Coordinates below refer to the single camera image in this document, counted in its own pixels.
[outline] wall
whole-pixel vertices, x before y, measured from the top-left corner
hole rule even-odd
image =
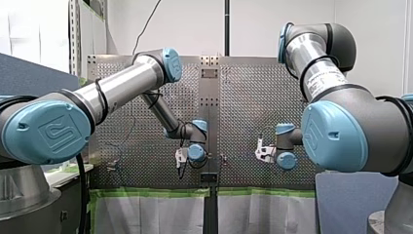
[[[231,1],[231,56],[277,57],[280,30],[334,21],[334,0]]]
[[[108,53],[131,54],[156,2],[108,0]],[[280,30],[288,21],[334,21],[334,1],[231,1],[232,56],[275,57]],[[165,46],[185,56],[224,54],[224,0],[162,1],[138,49]]]
[[[409,1],[336,0],[336,22],[357,42],[356,66],[348,78],[375,96],[401,96],[407,87]]]
[[[108,53],[130,55],[157,0],[108,0]],[[162,1],[138,51],[174,47],[182,55],[223,52],[223,1]]]

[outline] perforated metal panel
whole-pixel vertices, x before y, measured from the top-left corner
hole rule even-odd
[[[315,184],[315,165],[302,146],[295,147],[298,166],[286,172],[255,158],[259,133],[275,143],[275,126],[300,126],[304,109],[298,81],[275,58],[222,58],[219,152],[226,157],[220,186],[306,189]]]
[[[90,57],[89,79],[104,78],[125,68],[130,57]],[[161,89],[176,117],[191,121],[200,114],[200,58],[183,57],[183,78]],[[298,82],[288,76],[274,58],[219,59],[218,152],[226,158],[220,166],[220,186],[314,188],[317,168],[296,147],[298,167],[285,172],[254,156],[258,134],[265,144],[275,143],[278,123],[300,125],[304,109]],[[138,97],[115,112],[96,131],[100,164],[93,187],[199,187],[199,171],[186,169],[178,179],[174,152],[176,140],[165,139],[163,128]]]
[[[90,57],[90,79],[107,77],[130,63],[130,57]],[[199,76],[199,65],[187,62],[182,80],[160,89],[175,116],[184,122],[198,116]],[[189,166],[185,177],[178,178],[174,155],[179,140],[164,137],[162,125],[140,97],[113,113],[95,135],[99,164],[92,187],[199,187],[199,171]]]

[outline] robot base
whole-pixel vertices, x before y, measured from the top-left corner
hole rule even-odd
[[[399,182],[386,211],[368,218],[367,234],[413,233],[413,186]]]

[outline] blue joint cap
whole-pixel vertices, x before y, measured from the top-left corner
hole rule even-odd
[[[401,97],[404,101],[410,102],[413,101],[413,94],[407,94]]]
[[[182,78],[182,62],[178,52],[172,48],[164,48],[162,57],[168,83],[178,82]]]
[[[11,157],[26,164],[47,165],[67,161],[89,141],[91,125],[77,106],[44,100],[16,112],[1,133]]]
[[[188,148],[188,158],[192,162],[202,162],[206,157],[206,152],[198,144],[191,144]]]
[[[291,152],[284,152],[277,157],[277,164],[283,170],[293,170],[297,166],[297,157]]]
[[[368,158],[367,140],[356,118],[342,106],[326,100],[310,104],[301,120],[303,144],[310,159],[321,167],[353,173]]]
[[[277,124],[276,126],[276,135],[283,135],[295,130],[293,124]]]
[[[197,126],[200,130],[207,132],[207,121],[204,120],[193,120],[192,123]]]

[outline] green floor border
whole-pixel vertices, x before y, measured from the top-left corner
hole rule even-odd
[[[146,197],[146,198],[191,198],[208,197],[208,189],[155,189],[155,188],[133,188],[121,187],[112,189],[93,189],[90,191],[91,201],[89,210],[91,212],[91,231],[94,234],[94,222],[97,200],[100,198],[116,197]],[[258,187],[220,187],[218,196],[247,196],[247,195],[271,195],[283,197],[315,198],[315,190],[289,190],[281,188],[258,188]]]
[[[252,194],[283,196],[283,197],[299,197],[299,198],[315,198],[315,190],[290,190],[282,188],[259,188],[259,187],[220,187],[218,196],[245,196]]]

